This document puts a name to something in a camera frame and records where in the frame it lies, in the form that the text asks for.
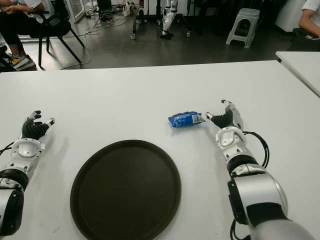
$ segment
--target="sneaker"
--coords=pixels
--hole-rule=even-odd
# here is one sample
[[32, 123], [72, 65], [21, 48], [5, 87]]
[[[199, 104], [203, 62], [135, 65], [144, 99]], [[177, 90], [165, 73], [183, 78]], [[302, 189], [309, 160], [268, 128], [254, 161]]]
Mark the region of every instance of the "sneaker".
[[35, 66], [35, 62], [29, 55], [27, 56], [12, 56], [11, 64], [15, 70], [21, 71], [30, 67]]
[[13, 55], [11, 57], [11, 66], [17, 70], [29, 61], [25, 56]]

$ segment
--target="black pants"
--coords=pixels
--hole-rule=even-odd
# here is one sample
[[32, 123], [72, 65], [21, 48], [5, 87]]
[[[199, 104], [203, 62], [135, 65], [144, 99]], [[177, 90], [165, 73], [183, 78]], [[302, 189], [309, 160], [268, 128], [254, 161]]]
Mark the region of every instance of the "black pants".
[[24, 51], [24, 47], [18, 35], [37, 35], [40, 26], [35, 18], [27, 17], [21, 11], [15, 14], [0, 12], [0, 33], [8, 45], [17, 45], [20, 52]]

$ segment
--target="white plastic stool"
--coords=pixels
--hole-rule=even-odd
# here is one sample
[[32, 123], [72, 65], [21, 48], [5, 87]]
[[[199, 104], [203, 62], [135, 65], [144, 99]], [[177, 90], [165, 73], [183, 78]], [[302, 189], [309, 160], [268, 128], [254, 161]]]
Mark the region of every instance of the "white plastic stool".
[[[230, 31], [229, 36], [225, 43], [230, 45], [232, 40], [238, 40], [238, 41], [244, 42], [245, 48], [250, 48], [251, 43], [255, 37], [255, 31], [257, 27], [257, 22], [259, 20], [259, 14], [260, 14], [260, 11], [257, 9], [241, 8], [238, 15], [236, 16], [232, 30]], [[239, 23], [245, 19], [250, 22], [250, 28], [247, 36], [236, 35], [235, 32], [237, 30]]]

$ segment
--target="caster wheel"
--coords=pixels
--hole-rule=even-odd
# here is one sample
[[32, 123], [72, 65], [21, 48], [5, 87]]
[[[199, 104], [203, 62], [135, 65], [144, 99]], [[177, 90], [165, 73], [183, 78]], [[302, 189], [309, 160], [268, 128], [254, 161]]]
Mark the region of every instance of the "caster wheel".
[[136, 34], [135, 33], [130, 33], [130, 38], [131, 38], [131, 40], [135, 40], [136, 39]]

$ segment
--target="white shirt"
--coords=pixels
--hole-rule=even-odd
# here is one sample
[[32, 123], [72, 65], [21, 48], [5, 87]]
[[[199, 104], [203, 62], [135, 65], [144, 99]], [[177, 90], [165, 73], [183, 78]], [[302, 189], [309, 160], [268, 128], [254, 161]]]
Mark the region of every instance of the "white shirt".
[[[50, 0], [10, 0], [10, 1], [21, 4], [21, 5], [27, 5], [31, 9], [36, 8], [40, 3], [42, 3], [44, 6], [44, 10], [49, 12], [47, 14], [44, 14], [46, 18], [49, 18], [55, 14], [54, 6], [52, 6]], [[27, 16], [29, 18], [36, 19], [41, 24], [44, 21], [42, 17], [38, 14], [27, 14]]]
[[311, 19], [320, 27], [320, 0], [306, 0], [302, 7], [302, 10], [304, 9], [315, 11]]

